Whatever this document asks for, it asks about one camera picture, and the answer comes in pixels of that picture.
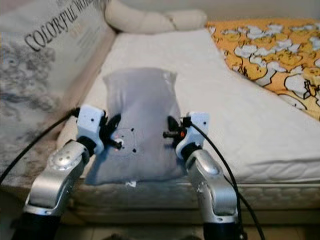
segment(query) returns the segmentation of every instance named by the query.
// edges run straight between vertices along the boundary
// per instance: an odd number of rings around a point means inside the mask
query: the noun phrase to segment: cartoon print fabric
[[[248,19],[208,22],[230,69],[320,120],[320,22]]]

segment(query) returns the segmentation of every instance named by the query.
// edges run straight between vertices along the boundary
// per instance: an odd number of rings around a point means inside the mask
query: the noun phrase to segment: printed pillow
[[[115,38],[102,7],[101,0],[1,1],[0,173],[90,89]],[[4,184],[30,186],[56,137],[33,148]]]
[[[320,120],[320,21],[209,22],[230,69]]]

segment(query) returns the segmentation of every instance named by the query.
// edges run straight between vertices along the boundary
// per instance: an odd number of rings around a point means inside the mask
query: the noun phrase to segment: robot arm
[[[77,140],[52,153],[43,172],[34,180],[13,240],[53,240],[75,182],[93,154],[106,145],[120,148],[110,139],[120,115],[107,123],[98,108],[83,105],[77,118]]]
[[[191,112],[186,118],[208,134],[209,115]],[[183,159],[191,184],[197,194],[203,219],[205,240],[244,240],[238,223],[237,195],[225,179],[221,166],[202,149],[204,138],[192,126],[187,128],[171,125],[164,137],[178,142],[176,155]]]

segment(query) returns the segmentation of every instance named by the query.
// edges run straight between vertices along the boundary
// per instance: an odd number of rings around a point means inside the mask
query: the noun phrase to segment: floor
[[[21,214],[22,204],[10,197],[0,196],[0,239],[10,240],[13,219]],[[246,226],[249,240],[259,240],[259,234],[253,226]],[[320,225],[317,226],[263,226],[267,240],[319,240]],[[122,236],[121,240],[199,240],[202,237],[201,226],[173,225],[128,225],[128,226],[64,226],[56,233],[55,240],[120,240],[110,237]]]
[[[320,226],[265,226],[263,228],[267,240],[318,240]],[[252,226],[245,228],[249,240],[259,240],[259,234]],[[125,240],[197,240],[190,236],[202,237],[200,226],[95,226],[66,227],[59,229],[55,240],[106,240],[113,234],[123,236]]]

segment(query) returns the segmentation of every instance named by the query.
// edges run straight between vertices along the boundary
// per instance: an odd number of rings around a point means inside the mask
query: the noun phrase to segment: quilted mattress cover
[[[228,69],[206,29],[119,34],[84,102],[106,109],[103,77],[132,67],[177,73],[175,90],[181,114],[210,114],[209,137],[239,183],[320,180],[319,121]],[[75,137],[75,126],[74,119],[67,122],[58,146]],[[219,159],[206,143],[204,148]]]
[[[320,207],[320,183],[239,184],[255,210],[307,210]],[[115,211],[197,210],[198,200],[187,177],[166,182],[89,186],[79,183],[73,210],[80,216],[107,216]]]

